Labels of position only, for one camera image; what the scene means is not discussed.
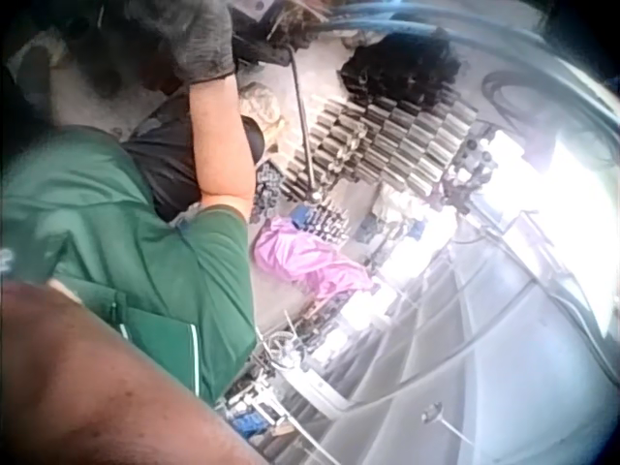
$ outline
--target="blue hose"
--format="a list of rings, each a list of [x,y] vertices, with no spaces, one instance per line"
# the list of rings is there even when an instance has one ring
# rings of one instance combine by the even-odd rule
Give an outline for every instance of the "blue hose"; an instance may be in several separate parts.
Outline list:
[[[509,34],[515,36],[518,39],[530,44],[534,47],[542,48],[546,51],[550,51],[550,47],[544,41],[544,39],[538,34],[527,31],[525,29],[518,29],[510,27],[506,24],[488,19],[480,15],[472,15],[469,13],[462,13],[450,8],[430,7],[428,5],[419,5],[415,3],[362,3],[355,5],[346,5],[343,7],[336,7],[331,10],[332,17],[343,15],[360,15],[360,14],[384,14],[384,13],[404,13],[416,15],[419,17],[444,17],[447,19],[457,19],[470,24],[476,24],[484,26],[487,29],[501,32],[503,34]]]

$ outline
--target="person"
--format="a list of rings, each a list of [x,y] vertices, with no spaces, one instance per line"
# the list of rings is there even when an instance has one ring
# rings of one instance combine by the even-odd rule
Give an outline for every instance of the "person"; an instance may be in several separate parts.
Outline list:
[[[22,143],[3,166],[6,278],[55,283],[212,405],[256,345],[246,224],[255,168],[238,112],[231,18],[224,0],[123,7],[166,41],[189,84],[192,150],[177,151],[192,163],[137,162],[86,128]],[[133,148],[143,158],[149,146],[156,152],[167,128]],[[193,219],[169,225],[192,202]]]
[[[187,389],[91,312],[3,283],[2,463],[264,461]]]

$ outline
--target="forearm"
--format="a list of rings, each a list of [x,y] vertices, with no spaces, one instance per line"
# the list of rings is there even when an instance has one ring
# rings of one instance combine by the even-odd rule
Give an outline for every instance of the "forearm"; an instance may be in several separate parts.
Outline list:
[[[239,114],[235,77],[192,85],[190,114],[201,202],[228,204],[247,218],[256,175]]]

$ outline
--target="sleeve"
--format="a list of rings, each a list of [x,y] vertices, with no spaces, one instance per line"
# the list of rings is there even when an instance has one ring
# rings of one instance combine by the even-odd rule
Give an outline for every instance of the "sleeve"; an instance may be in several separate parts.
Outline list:
[[[256,345],[247,225],[233,208],[218,205],[199,213],[181,235],[196,256],[208,308],[214,309],[201,316],[201,339],[208,345],[203,362],[216,375],[206,388],[217,398]]]

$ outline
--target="hand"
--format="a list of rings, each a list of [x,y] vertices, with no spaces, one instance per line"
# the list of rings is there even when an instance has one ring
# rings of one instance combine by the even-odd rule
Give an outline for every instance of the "hand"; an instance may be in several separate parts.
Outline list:
[[[234,73],[226,0],[124,0],[124,13],[168,43],[179,76],[189,83]]]

